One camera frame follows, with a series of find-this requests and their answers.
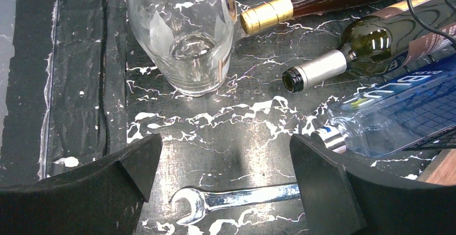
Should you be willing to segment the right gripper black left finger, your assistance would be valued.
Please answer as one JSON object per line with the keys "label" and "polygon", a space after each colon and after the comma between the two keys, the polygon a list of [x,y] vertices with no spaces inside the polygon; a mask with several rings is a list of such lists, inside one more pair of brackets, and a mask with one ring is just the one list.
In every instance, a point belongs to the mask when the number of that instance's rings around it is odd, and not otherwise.
{"label": "right gripper black left finger", "polygon": [[1,187],[1,234],[133,234],[151,197],[159,134],[34,184]]}

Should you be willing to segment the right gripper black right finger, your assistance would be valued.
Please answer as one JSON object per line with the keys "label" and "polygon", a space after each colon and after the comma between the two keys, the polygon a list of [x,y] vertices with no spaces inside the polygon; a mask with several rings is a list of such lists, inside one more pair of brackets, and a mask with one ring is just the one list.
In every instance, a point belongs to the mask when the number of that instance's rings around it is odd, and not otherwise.
{"label": "right gripper black right finger", "polygon": [[302,135],[289,148],[311,234],[455,234],[455,186],[377,170]]}

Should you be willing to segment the clear bottle brown neck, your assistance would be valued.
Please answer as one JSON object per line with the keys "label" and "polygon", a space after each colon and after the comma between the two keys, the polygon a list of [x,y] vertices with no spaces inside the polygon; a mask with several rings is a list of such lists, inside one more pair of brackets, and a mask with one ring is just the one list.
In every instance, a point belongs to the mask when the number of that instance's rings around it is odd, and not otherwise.
{"label": "clear bottle brown neck", "polygon": [[225,81],[236,0],[127,0],[132,32],[180,93],[200,97]]}

